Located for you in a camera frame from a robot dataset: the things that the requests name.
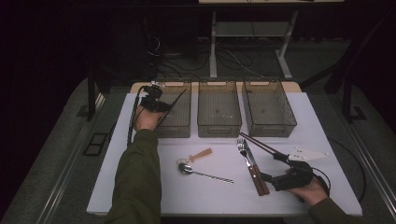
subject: plastic bin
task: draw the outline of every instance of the plastic bin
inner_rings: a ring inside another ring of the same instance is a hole
[[[164,86],[160,100],[172,104],[177,100],[172,110],[154,132],[159,138],[189,138],[191,136],[191,79],[190,78],[157,78]]]
[[[200,78],[197,122],[200,137],[239,135],[242,119],[232,77]]]
[[[289,137],[297,121],[278,77],[244,77],[242,88],[248,134]]]

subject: gray floor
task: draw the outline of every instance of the gray floor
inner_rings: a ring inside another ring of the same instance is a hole
[[[183,77],[208,77],[208,63],[205,63],[207,49],[202,44],[202,54],[195,60],[175,59],[168,56],[172,63],[182,65],[183,69],[173,66]],[[274,50],[279,46],[278,41],[265,39],[249,42],[234,42],[222,40],[218,47],[218,76],[237,77],[255,76],[235,63],[232,52],[241,63],[258,74],[264,76],[281,76]],[[335,63],[345,52],[347,41],[333,40],[315,43],[300,41],[291,43],[286,54],[286,60],[293,75],[293,81],[302,82],[321,70]],[[178,77],[177,72],[167,67],[159,66],[162,71],[158,77],[165,74],[168,77]],[[381,119],[359,89],[353,91],[354,106],[363,111],[367,120],[357,120],[346,125],[340,116],[341,96],[327,95],[323,91],[326,78],[304,89],[318,115],[320,123],[329,137],[330,143],[340,161],[346,177],[359,198],[363,191],[362,176],[358,164],[345,150],[348,148],[359,157],[359,144],[351,129],[356,131],[358,139],[373,157],[378,169],[387,181],[391,190],[396,189],[393,177],[396,163],[395,134]],[[87,105],[87,84],[82,82],[70,96],[64,107],[60,119],[54,127],[46,144],[35,161],[32,170],[26,177],[12,205],[1,223],[102,223],[104,219],[85,212],[92,189],[100,170],[106,147],[99,157],[87,157],[81,153],[87,146],[94,133],[110,133],[115,124],[128,87],[114,87],[112,92],[105,95],[105,100],[99,101],[98,113],[91,122],[85,117],[79,117],[82,106]],[[394,216],[384,202],[378,182],[367,174],[367,190],[361,202],[363,216],[367,223],[395,223]],[[312,223],[309,217],[288,217],[287,223]],[[230,223],[230,220],[212,220],[216,223]],[[265,219],[244,220],[241,223],[274,223]]]

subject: knife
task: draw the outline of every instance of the knife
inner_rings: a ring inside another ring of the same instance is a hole
[[[253,167],[254,173],[256,174],[256,176],[260,176],[261,172],[260,172],[259,166],[257,165],[256,161],[254,160],[253,153],[251,152],[250,148],[248,147],[248,142],[246,139],[244,139],[244,148],[247,151],[247,156],[248,156],[251,166]],[[262,192],[262,195],[269,194],[270,190],[268,189],[265,181],[263,181],[261,178],[259,178],[259,180],[260,180],[260,187],[262,189],[259,191]]]

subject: metal spoon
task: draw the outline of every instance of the metal spoon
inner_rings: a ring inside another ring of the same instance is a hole
[[[203,175],[203,176],[206,176],[206,177],[209,177],[212,179],[217,179],[219,181],[226,182],[227,184],[233,184],[233,180],[231,180],[231,179],[225,179],[225,178],[221,178],[221,177],[217,177],[217,176],[213,176],[213,175],[206,175],[206,174],[194,172],[192,170],[192,168],[189,165],[187,165],[186,163],[179,164],[178,170],[184,175],[191,175],[191,174]]]

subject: power cord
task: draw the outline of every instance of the power cord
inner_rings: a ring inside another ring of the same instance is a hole
[[[359,168],[361,170],[361,177],[362,177],[362,181],[363,181],[363,189],[361,190],[361,196],[358,199],[359,203],[361,203],[361,201],[364,198],[364,195],[366,194],[366,189],[367,189],[367,178],[366,178],[366,173],[364,172],[363,166],[359,162],[358,158],[346,146],[344,146],[343,144],[341,144],[340,142],[336,141],[333,138],[330,138],[330,137],[327,137],[327,138],[329,140],[331,140],[332,142],[334,142],[335,144],[337,144],[338,146],[340,146],[341,148],[343,148],[346,152],[348,152],[349,155],[351,155],[352,158],[355,160],[355,162],[359,165]]]

